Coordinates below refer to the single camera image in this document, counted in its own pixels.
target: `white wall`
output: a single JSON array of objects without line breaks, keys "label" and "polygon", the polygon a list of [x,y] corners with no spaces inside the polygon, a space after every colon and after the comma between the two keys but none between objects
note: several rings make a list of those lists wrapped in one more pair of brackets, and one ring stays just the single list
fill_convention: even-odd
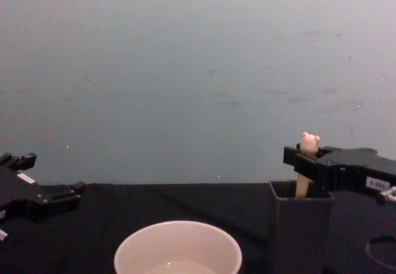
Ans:
[{"label": "white wall", "polygon": [[39,182],[294,178],[303,131],[395,157],[396,0],[0,7],[1,149]]}]

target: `black tablecloth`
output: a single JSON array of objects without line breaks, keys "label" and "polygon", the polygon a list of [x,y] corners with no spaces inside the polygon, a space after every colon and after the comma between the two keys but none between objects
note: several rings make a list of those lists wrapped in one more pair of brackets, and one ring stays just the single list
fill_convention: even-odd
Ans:
[{"label": "black tablecloth", "polygon": [[[396,236],[394,207],[350,192],[334,194],[324,273],[391,273],[364,248],[374,236]],[[73,212],[42,223],[19,218],[0,224],[9,233],[0,244],[0,273],[115,273],[114,254],[128,235],[170,220],[224,229],[243,252],[241,273],[266,273],[268,196],[267,184],[90,184]],[[392,250],[390,245],[380,255]]]}]

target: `white label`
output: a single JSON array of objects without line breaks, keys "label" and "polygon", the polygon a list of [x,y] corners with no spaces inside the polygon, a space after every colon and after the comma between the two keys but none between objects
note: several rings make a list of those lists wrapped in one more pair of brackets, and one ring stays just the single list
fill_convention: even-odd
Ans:
[{"label": "white label", "polygon": [[18,177],[21,178],[21,179],[23,179],[23,180],[26,181],[27,183],[30,183],[30,184],[35,183],[35,181],[34,181],[32,178],[30,178],[29,176],[27,176],[27,175],[24,174],[24,173],[19,173],[19,174],[18,174]]},{"label": "white label", "polygon": [[377,191],[386,191],[387,189],[390,189],[390,183],[387,181],[383,181],[380,179],[367,176],[366,187],[376,189]]}]

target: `wooden stick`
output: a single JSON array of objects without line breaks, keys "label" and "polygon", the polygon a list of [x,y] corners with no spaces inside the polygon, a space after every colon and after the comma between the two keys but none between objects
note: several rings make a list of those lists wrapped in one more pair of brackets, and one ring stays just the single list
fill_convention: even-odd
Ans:
[{"label": "wooden stick", "polygon": [[[319,142],[321,138],[316,135],[303,132],[303,141],[300,144],[301,152],[311,158],[316,158],[316,153],[319,150]],[[307,196],[310,180],[302,174],[297,175],[296,198],[304,199]]]}]

